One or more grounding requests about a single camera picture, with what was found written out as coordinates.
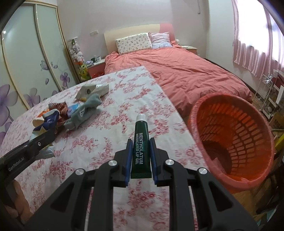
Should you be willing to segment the white paper bag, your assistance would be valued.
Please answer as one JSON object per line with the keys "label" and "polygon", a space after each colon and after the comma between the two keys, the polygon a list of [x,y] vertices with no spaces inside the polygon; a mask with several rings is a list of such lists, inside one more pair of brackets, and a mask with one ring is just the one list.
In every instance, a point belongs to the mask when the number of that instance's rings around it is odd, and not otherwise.
{"label": "white paper bag", "polygon": [[88,99],[93,94],[98,94],[99,97],[106,95],[109,92],[108,84],[85,84],[80,88],[75,98],[80,100],[82,98]]}

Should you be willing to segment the grey sock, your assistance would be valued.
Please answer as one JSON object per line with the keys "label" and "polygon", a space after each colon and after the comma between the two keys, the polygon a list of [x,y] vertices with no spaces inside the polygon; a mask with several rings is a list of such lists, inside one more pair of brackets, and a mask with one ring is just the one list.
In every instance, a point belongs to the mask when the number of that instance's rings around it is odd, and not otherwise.
{"label": "grey sock", "polygon": [[88,120],[96,112],[97,107],[101,104],[102,100],[97,93],[91,95],[85,103],[72,113],[71,118],[64,123],[65,129],[77,130],[82,123]]}

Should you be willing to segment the floral white pillow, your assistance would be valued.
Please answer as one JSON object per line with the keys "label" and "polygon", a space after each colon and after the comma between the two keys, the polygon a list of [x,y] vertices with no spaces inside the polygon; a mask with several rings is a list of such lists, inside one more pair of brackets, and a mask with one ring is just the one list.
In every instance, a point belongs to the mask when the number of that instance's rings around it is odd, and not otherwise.
{"label": "floral white pillow", "polygon": [[153,48],[148,33],[140,33],[116,39],[116,47],[120,55]]}

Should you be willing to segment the far bedside table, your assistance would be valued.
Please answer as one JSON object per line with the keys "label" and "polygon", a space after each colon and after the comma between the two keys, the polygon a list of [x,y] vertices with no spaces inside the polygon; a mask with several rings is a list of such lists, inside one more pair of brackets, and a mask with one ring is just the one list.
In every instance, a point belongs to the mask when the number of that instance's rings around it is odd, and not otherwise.
{"label": "far bedside table", "polygon": [[181,47],[189,52],[192,52],[194,54],[197,54],[197,48],[189,45],[181,45]]}

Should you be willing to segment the wardrobe with purple flowers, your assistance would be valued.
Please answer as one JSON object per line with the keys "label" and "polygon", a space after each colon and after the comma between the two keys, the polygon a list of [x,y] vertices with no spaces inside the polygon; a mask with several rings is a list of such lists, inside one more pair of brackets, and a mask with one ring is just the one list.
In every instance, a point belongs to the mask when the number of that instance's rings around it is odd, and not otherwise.
{"label": "wardrobe with purple flowers", "polygon": [[1,140],[25,111],[78,84],[55,1],[26,1],[1,31]]}

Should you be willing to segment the pink bedside table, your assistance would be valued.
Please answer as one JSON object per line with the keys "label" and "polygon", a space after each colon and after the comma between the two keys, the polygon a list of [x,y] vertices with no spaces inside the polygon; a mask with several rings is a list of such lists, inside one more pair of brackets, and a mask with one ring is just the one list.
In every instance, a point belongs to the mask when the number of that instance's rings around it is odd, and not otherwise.
{"label": "pink bedside table", "polygon": [[97,78],[104,75],[105,69],[105,59],[94,63],[92,66],[88,67],[88,73],[91,78]]}

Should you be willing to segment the pink striped pillow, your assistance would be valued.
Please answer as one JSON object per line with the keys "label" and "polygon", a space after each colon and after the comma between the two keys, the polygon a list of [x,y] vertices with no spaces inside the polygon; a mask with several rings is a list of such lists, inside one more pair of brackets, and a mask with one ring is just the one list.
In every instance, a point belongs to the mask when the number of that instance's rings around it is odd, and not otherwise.
{"label": "pink striped pillow", "polygon": [[153,49],[172,47],[170,43],[170,33],[149,33]]}

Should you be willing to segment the brown striped cloth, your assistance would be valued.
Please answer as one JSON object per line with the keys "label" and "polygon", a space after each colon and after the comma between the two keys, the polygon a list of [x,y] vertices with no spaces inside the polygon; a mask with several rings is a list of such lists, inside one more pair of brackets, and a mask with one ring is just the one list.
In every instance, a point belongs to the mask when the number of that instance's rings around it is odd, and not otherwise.
{"label": "brown striped cloth", "polygon": [[63,126],[64,123],[70,118],[70,116],[68,115],[68,106],[65,101],[62,103],[49,103],[48,108],[49,110],[57,109],[59,111],[57,127]]}

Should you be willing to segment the red plastic laundry basket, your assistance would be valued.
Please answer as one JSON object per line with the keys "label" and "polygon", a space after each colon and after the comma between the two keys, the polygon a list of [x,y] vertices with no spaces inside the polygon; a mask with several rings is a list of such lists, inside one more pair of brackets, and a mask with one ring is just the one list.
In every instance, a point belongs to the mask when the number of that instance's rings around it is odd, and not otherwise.
{"label": "red plastic laundry basket", "polygon": [[274,159],[274,141],[263,115],[248,101],[211,93],[191,109],[187,123],[207,167],[230,192],[259,186]]}

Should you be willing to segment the floral pink tablecloth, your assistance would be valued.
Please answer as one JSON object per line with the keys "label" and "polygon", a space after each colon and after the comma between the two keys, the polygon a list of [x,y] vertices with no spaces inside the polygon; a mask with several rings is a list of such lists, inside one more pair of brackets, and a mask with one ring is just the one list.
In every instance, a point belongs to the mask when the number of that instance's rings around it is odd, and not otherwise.
{"label": "floral pink tablecloth", "polygon": [[[26,223],[76,169],[96,169],[124,149],[141,113],[156,146],[171,159],[190,169],[205,165],[184,120],[146,68],[121,70],[92,83],[109,86],[102,104],[77,130],[58,134],[54,157],[34,162],[16,178],[20,207],[11,215],[20,223]],[[128,187],[114,190],[115,230],[168,230],[169,221],[168,188],[156,187],[151,179],[132,179]]]}

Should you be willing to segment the blue snack wrapper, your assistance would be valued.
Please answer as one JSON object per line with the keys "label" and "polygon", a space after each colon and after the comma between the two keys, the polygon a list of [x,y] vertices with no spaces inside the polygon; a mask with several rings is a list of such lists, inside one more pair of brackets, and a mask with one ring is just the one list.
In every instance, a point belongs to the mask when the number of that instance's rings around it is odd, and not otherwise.
{"label": "blue snack wrapper", "polygon": [[57,134],[57,122],[60,112],[57,109],[52,109],[44,113],[41,118],[33,120],[34,131],[49,131]]}

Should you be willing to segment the stuffed toys stack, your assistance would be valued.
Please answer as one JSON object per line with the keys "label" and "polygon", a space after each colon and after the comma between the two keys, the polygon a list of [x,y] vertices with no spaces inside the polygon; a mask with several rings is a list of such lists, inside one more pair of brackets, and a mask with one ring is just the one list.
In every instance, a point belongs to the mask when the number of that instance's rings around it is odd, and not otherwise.
{"label": "stuffed toys stack", "polygon": [[80,80],[90,80],[91,77],[89,75],[85,59],[76,38],[69,41],[68,48]]}

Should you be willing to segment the beige and pink headboard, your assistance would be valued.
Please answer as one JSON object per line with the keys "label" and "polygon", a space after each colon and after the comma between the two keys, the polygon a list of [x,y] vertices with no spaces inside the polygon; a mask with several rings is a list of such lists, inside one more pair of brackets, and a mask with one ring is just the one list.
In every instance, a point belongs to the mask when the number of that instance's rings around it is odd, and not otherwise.
{"label": "beige and pink headboard", "polygon": [[131,26],[121,29],[115,29],[104,33],[104,39],[108,54],[118,51],[115,42],[116,39],[120,39],[135,34],[146,33],[146,32],[151,32],[151,33],[169,32],[170,41],[175,40],[174,29],[172,24],[148,24],[148,25]]}

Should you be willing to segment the pink curtain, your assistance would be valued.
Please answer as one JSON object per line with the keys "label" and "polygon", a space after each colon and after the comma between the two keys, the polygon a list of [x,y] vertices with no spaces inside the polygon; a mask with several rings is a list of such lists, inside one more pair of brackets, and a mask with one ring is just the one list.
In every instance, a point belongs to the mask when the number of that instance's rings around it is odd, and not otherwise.
{"label": "pink curtain", "polygon": [[233,62],[252,75],[283,72],[283,34],[259,1],[232,1]]}

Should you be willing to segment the green Mentholatum lip gel tube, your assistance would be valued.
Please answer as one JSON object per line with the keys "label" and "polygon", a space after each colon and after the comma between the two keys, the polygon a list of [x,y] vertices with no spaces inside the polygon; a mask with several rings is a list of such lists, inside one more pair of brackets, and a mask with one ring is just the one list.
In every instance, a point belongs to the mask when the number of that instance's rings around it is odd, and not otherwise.
{"label": "green Mentholatum lip gel tube", "polygon": [[132,179],[149,179],[152,177],[149,131],[145,114],[138,114],[136,118],[130,176]]}

